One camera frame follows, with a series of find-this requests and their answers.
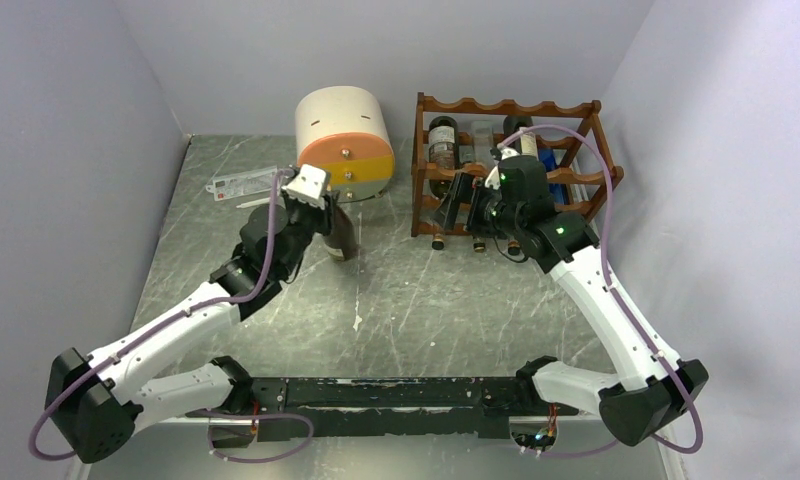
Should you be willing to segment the dark gold-capped wine bottle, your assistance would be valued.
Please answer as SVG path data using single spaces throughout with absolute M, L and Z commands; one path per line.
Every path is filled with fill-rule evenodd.
M 355 226 L 349 215 L 339 205 L 334 204 L 331 210 L 331 231 L 323 235 L 323 242 L 329 257 L 336 261 L 355 259 L 359 253 L 359 244 Z

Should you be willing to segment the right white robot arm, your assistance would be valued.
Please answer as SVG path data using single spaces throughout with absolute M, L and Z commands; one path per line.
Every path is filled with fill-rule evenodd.
M 609 268 L 601 240 L 576 211 L 560 211 L 544 166 L 529 156 L 504 159 L 480 179 L 455 174 L 433 220 L 443 229 L 469 207 L 473 236 L 512 238 L 576 303 L 601 341 L 612 374 L 543 360 L 515 391 L 526 413 L 551 403 L 598 416 L 621 444 L 636 446 L 686 413 L 709 379 L 698 359 L 685 360 L 649 324 Z

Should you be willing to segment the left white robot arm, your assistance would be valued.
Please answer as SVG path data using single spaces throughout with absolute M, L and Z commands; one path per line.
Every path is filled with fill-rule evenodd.
M 270 303 L 296 277 L 314 236 L 328 235 L 338 224 L 338 204 L 330 195 L 315 204 L 283 199 L 282 205 L 259 207 L 242 227 L 231 258 L 176 306 L 86 355 L 69 348 L 53 360 L 44 409 L 28 436 L 34 457 L 60 458 L 38 447 L 46 423 L 69 444 L 67 458 L 92 464 L 172 417 L 260 413 L 253 377 L 229 356 L 183 374 L 160 373 L 189 348 Z

